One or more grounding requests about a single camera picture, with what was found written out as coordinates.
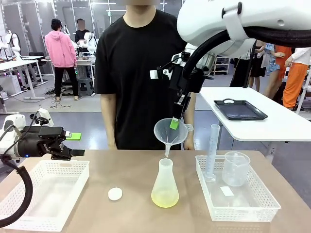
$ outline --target glass wall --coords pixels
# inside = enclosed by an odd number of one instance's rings
[[[44,36],[51,31],[51,19],[58,18],[67,25],[70,37],[75,40],[76,20],[82,18],[86,29],[97,38],[112,23],[122,17],[126,6],[120,0],[2,0],[6,30],[17,33],[21,54],[30,51],[46,53]],[[157,9],[178,16],[184,0],[160,0]]]

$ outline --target black tray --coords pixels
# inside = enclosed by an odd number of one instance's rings
[[[214,100],[228,120],[264,120],[268,116],[245,100]]]

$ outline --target person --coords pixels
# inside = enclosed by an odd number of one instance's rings
[[[77,58],[70,37],[61,32],[63,28],[60,20],[54,18],[51,22],[53,31],[45,36],[45,43],[55,70],[55,100],[60,101],[64,70],[67,71],[72,83],[74,100],[81,99],[78,95],[78,81],[74,67]]]
[[[276,81],[279,77],[280,65],[276,63],[276,59],[283,58],[286,56],[286,54],[280,51],[276,52],[276,46],[270,43],[266,44],[265,51],[266,53],[271,55],[269,62],[270,64],[268,66],[270,79],[265,91],[265,96],[270,99],[273,99],[274,95],[277,92],[277,89],[279,88],[279,86],[276,88]]]
[[[177,32],[176,17],[157,10],[153,2],[129,3],[125,15],[104,31],[97,45],[95,93],[101,95],[110,149],[165,149],[154,126],[173,116],[177,92],[169,89],[169,80],[151,80],[150,70],[170,62],[186,42]],[[191,96],[184,122],[193,125],[195,94]],[[193,132],[183,146],[194,150]],[[181,145],[172,149],[180,150]]]
[[[270,79],[269,83],[265,92],[265,96],[273,99],[274,96],[276,95],[277,90],[282,84],[282,79],[285,76],[286,68],[284,67],[285,61],[287,58],[289,58],[292,54],[291,48],[289,47],[284,47],[284,46],[279,46],[275,45],[275,54],[281,55],[274,57],[273,54],[274,52],[272,51],[272,60],[273,60],[273,65],[272,67],[277,67],[276,70],[272,68],[271,74],[270,74]]]
[[[245,79],[248,77],[248,65],[251,50],[247,51],[240,58],[234,59],[234,74],[230,83],[230,87],[244,87]]]
[[[89,30],[86,29],[86,22],[83,19],[81,18],[77,19],[77,24],[79,30],[77,30],[76,34],[74,35],[76,43],[78,43],[80,40],[85,40],[84,35],[86,33],[89,33]],[[81,52],[88,52],[87,48],[80,48],[80,49]]]
[[[292,110],[299,96],[303,81],[310,63],[311,48],[296,48],[285,62],[284,67],[291,65],[283,93],[283,106]]]
[[[249,77],[249,87],[253,88],[255,80],[256,90],[258,92],[260,91],[260,76],[264,77],[266,72],[266,67],[261,67],[264,56],[263,54],[260,54],[262,51],[264,51],[265,46],[266,43],[260,40],[256,41],[255,55],[252,60],[251,73]]]

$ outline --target black t-shirt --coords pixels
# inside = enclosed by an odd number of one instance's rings
[[[77,43],[79,40],[84,40],[84,35],[86,33],[89,33],[88,29],[84,29],[83,31],[81,30],[76,31],[75,42]]]
[[[177,19],[160,10],[150,24],[128,26],[119,18],[99,39],[95,92],[117,95],[115,140],[118,149],[163,150],[155,124],[172,117],[177,93],[169,81],[151,80],[150,70],[168,63],[184,50]]]

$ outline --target table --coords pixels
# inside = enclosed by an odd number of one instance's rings
[[[23,60],[37,60],[37,59],[40,59],[42,58],[43,56],[22,56],[21,58]]]
[[[203,87],[201,95],[231,136],[239,141],[271,142],[267,158],[272,161],[276,142],[310,142],[311,122],[265,97],[252,88]],[[268,118],[263,121],[228,120],[217,108],[214,100],[246,100],[263,111]]]
[[[3,72],[11,72],[12,73],[13,68],[17,68],[18,72],[20,74],[22,74],[22,70],[25,70],[26,78],[28,80],[30,91],[31,91],[33,97],[25,97],[24,99],[26,99],[26,100],[29,100],[29,99],[44,100],[44,97],[36,97],[35,96],[34,87],[33,87],[33,84],[31,82],[28,67],[27,67],[27,65],[32,64],[32,63],[38,64],[38,61],[37,60],[17,60],[17,61],[4,62],[4,63],[0,64],[0,71],[2,73]],[[26,86],[25,81],[23,79],[21,79],[21,81],[22,81],[23,86]]]
[[[204,151],[171,151],[179,202],[169,209],[151,201],[151,191],[164,151],[87,150],[89,179],[62,233],[307,233],[311,210],[281,174],[257,151],[243,151],[282,206],[271,223],[212,222],[196,173],[196,155]],[[26,159],[33,168],[40,159]],[[0,200],[20,180],[12,172],[0,183]],[[123,197],[109,201],[107,193],[120,187]],[[0,229],[0,233],[30,233]]]
[[[50,59],[42,59],[42,61],[51,62]],[[94,65],[95,65],[94,59],[87,59],[87,60],[77,59],[77,66],[84,66],[84,67],[91,66],[91,75],[92,75],[93,87],[95,87],[94,73],[93,73],[93,66]],[[53,70],[53,75],[55,77],[55,72],[54,72],[54,67],[53,67],[52,62],[51,62],[51,66],[52,66],[52,70]]]
[[[37,60],[37,59],[40,59],[42,57],[43,56],[25,56],[25,57],[22,57],[22,59],[23,60]],[[47,83],[48,81],[45,81],[45,82],[43,81],[38,61],[36,62],[36,64],[37,64],[37,69],[38,69],[39,77],[40,77],[40,80],[41,80],[41,83],[38,83],[38,86],[41,86],[41,85]]]

